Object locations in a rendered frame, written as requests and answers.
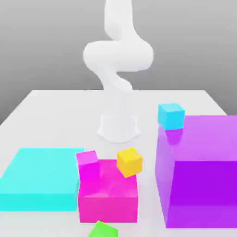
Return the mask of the large purple box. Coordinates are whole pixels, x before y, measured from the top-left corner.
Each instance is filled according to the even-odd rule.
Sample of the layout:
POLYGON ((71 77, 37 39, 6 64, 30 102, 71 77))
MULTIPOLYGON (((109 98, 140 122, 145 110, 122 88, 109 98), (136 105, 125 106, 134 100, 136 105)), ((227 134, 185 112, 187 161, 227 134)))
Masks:
POLYGON ((237 228, 237 115, 159 127, 155 177, 167 228, 237 228))

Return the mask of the small blue cube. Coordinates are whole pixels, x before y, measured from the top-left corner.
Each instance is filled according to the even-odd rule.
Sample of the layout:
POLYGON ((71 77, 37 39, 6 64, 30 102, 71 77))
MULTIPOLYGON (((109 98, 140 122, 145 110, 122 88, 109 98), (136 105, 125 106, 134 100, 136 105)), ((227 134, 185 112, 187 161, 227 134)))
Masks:
POLYGON ((164 130, 181 129, 185 110, 177 103, 158 104, 158 123, 164 130))

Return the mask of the large cyan box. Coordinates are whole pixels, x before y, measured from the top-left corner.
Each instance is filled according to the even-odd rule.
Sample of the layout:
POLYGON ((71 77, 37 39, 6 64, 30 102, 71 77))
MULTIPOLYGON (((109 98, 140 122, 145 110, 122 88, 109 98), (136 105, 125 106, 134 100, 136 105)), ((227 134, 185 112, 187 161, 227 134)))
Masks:
POLYGON ((76 211, 83 148, 21 148, 0 177, 0 211, 76 211))

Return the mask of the small magenta cube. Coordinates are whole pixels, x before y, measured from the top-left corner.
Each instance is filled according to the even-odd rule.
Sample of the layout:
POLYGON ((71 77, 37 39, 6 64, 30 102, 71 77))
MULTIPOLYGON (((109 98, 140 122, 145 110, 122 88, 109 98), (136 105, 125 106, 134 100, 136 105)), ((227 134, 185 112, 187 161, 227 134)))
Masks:
POLYGON ((76 153, 80 181, 100 178, 100 162, 95 150, 76 153))

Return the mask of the small yellow cube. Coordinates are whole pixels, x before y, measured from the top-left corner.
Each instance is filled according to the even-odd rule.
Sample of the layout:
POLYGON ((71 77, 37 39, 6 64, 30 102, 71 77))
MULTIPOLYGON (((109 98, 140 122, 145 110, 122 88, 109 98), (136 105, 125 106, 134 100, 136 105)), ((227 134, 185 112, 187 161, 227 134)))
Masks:
POLYGON ((143 158, 134 149, 129 148, 117 153, 117 168, 125 178, 142 172, 143 158))

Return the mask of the large magenta box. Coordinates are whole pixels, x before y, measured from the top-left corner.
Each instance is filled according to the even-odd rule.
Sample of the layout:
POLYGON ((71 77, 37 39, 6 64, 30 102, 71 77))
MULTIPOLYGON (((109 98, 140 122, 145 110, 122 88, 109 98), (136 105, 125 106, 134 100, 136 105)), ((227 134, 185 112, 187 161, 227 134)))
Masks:
POLYGON ((80 183, 78 192, 81 223, 136 223, 138 190, 135 175, 125 178, 116 160, 99 160, 100 178, 80 183))

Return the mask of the small green cube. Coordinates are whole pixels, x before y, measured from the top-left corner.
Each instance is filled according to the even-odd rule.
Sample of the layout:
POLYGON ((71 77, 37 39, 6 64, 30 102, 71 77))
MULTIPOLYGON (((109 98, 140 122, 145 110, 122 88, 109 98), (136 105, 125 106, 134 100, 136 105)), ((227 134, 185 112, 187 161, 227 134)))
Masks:
POLYGON ((118 237, 118 229, 97 221, 88 237, 118 237))

